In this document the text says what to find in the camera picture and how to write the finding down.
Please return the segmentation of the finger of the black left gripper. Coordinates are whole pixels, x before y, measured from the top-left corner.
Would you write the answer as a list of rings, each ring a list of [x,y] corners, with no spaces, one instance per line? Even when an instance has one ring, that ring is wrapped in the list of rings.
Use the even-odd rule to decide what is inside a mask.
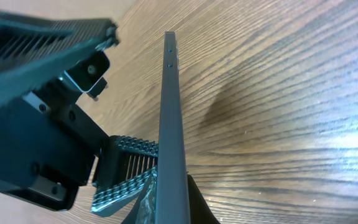
[[[51,20],[0,11],[0,107],[118,44],[108,18]]]
[[[157,170],[158,144],[129,136],[111,136],[102,148],[92,184],[91,212],[109,217],[139,196]]]

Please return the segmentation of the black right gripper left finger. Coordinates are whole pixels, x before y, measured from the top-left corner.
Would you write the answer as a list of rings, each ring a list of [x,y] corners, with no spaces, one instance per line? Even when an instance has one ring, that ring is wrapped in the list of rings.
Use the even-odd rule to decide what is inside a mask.
[[[150,176],[140,192],[136,203],[122,224],[154,224],[155,199],[157,187],[157,168],[150,170]]]

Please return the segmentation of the blue Samsung Galaxy smartphone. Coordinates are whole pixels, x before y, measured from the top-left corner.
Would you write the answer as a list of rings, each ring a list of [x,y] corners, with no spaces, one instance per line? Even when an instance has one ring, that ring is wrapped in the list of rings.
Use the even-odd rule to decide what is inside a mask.
[[[177,41],[164,35],[155,222],[190,223]]]

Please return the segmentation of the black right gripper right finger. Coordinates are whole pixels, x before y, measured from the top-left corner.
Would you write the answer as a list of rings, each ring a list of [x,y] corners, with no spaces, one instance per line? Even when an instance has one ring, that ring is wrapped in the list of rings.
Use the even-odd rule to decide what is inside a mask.
[[[212,211],[209,209],[202,193],[200,192],[194,178],[187,175],[188,195],[190,204],[191,224],[220,224]]]

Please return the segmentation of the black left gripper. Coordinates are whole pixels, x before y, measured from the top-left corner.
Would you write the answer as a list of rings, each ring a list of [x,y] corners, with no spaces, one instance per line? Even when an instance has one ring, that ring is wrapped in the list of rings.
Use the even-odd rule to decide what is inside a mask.
[[[81,84],[96,98],[110,66],[103,52],[0,109],[0,193],[53,211],[69,210],[108,135],[77,105]]]

